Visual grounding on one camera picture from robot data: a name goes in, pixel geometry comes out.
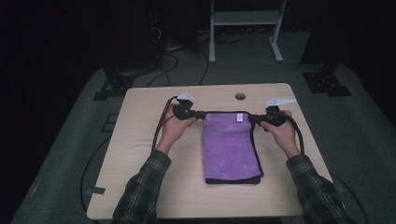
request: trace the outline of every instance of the metal frame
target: metal frame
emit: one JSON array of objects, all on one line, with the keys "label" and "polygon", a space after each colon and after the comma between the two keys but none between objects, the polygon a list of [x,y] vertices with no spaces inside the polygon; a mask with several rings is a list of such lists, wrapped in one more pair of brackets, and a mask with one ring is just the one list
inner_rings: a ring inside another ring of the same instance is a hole
[{"label": "metal frame", "polygon": [[260,25],[274,24],[274,36],[269,37],[271,48],[278,63],[283,62],[282,54],[277,46],[277,38],[282,24],[283,15],[287,0],[282,0],[280,10],[271,11],[233,11],[233,12],[216,12],[215,1],[211,1],[210,7],[210,42],[209,42],[209,62],[216,62],[215,52],[215,26],[217,25]]}]

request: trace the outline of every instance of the plaid shirt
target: plaid shirt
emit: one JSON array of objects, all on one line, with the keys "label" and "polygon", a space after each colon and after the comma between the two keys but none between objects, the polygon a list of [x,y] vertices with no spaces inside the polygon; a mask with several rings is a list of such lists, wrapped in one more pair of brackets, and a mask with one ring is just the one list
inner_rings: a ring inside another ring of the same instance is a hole
[{"label": "plaid shirt", "polygon": [[[133,176],[113,214],[112,223],[157,223],[156,203],[161,183],[171,160],[154,150]],[[338,197],[333,184],[318,175],[307,156],[295,156],[287,161],[306,223],[355,223]]]}]

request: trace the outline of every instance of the finger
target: finger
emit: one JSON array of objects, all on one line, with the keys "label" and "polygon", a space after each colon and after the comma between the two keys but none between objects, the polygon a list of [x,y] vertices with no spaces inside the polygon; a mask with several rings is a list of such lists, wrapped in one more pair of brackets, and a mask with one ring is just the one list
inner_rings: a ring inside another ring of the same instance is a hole
[{"label": "finger", "polygon": [[173,113],[173,107],[175,104],[170,104],[168,107],[168,110],[166,111],[165,118],[169,119],[170,117],[174,116],[175,114]]},{"label": "finger", "polygon": [[266,130],[268,130],[268,131],[270,131],[270,132],[272,132],[272,130],[274,130],[274,129],[276,128],[274,125],[272,125],[272,124],[270,124],[270,123],[267,123],[267,122],[265,122],[265,121],[260,122],[260,125],[261,125],[264,129],[266,129]]},{"label": "finger", "polygon": [[185,119],[184,121],[186,122],[187,126],[191,126],[193,123],[195,123],[197,119],[196,118],[190,118],[190,119]]},{"label": "finger", "polygon": [[280,112],[284,113],[285,115],[291,117],[291,111],[289,110],[281,110]]}]

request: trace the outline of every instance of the floor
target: floor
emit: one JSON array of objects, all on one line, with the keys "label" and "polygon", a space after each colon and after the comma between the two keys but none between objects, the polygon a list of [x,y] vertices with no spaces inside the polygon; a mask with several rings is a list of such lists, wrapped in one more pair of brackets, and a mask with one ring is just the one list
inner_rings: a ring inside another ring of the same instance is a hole
[{"label": "floor", "polygon": [[[352,96],[329,97],[309,90],[302,72],[317,71],[321,65],[299,65],[308,35],[280,33],[278,45],[283,63],[274,58],[268,43],[270,34],[261,33],[239,35],[237,38],[242,40],[232,44],[217,44],[216,63],[207,64],[208,45],[202,44],[202,51],[184,49],[172,53],[176,58],[163,57],[163,69],[169,70],[178,60],[177,66],[167,73],[172,86],[197,86],[201,80],[202,85],[290,84],[329,171],[353,191],[371,223],[393,223],[396,131],[356,74],[343,65],[335,75]],[[146,88],[162,72],[158,69],[136,78],[133,88]],[[123,101],[123,97],[92,100],[105,80],[102,69],[92,74],[12,223],[92,223],[84,206],[89,204],[90,189],[95,185],[114,127],[112,122],[116,121]],[[160,76],[150,87],[167,85],[167,78]],[[351,192],[338,180],[334,183],[341,191],[347,212],[358,223],[364,223]],[[285,224],[304,223],[301,217],[281,219]]]}]

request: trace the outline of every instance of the person's right hand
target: person's right hand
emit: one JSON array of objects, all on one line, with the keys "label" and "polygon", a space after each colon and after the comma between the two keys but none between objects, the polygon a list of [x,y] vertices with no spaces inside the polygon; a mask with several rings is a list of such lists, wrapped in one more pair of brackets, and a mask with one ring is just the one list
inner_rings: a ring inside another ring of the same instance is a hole
[{"label": "person's right hand", "polygon": [[171,146],[181,137],[187,127],[191,126],[196,121],[196,118],[180,120],[175,117],[173,113],[174,106],[176,105],[169,105],[166,111],[163,122],[163,134],[157,146],[157,149],[165,154],[169,153]]},{"label": "person's right hand", "polygon": [[[290,111],[282,110],[281,112],[291,117]],[[265,121],[260,122],[260,125],[274,136],[277,145],[285,152],[288,158],[300,155],[300,150],[296,144],[294,128],[288,120],[279,127]]]}]

